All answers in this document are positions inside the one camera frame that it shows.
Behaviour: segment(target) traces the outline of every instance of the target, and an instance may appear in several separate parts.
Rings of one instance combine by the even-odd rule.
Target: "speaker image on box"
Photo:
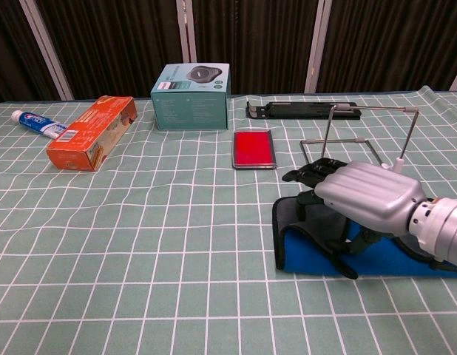
[[[192,68],[186,77],[189,80],[195,81],[196,83],[205,84],[213,81],[221,73],[222,70],[219,68],[211,68],[204,65],[198,65],[197,67]]]

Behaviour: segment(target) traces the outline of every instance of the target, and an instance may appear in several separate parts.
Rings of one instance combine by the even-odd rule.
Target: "orange box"
[[[137,118],[132,97],[102,96],[46,148],[58,169],[96,171]]]

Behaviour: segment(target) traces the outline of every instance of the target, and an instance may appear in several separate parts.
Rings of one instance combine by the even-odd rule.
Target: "toothpaste cap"
[[[23,113],[20,109],[17,109],[16,111],[12,112],[12,121],[15,122],[16,124],[18,123],[18,120],[20,118],[20,115]]]

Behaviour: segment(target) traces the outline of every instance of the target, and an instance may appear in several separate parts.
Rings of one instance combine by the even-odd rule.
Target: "black curtain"
[[[36,0],[75,98],[148,97],[182,59],[172,0]]]
[[[59,100],[18,0],[0,0],[0,102]]]
[[[317,92],[448,90],[457,0],[335,0]]]
[[[317,0],[193,0],[198,62],[230,63],[232,92],[304,92]]]

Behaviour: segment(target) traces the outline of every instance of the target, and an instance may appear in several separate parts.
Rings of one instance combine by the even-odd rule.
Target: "teal box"
[[[228,64],[167,64],[151,92],[158,129],[227,129],[229,95]]]

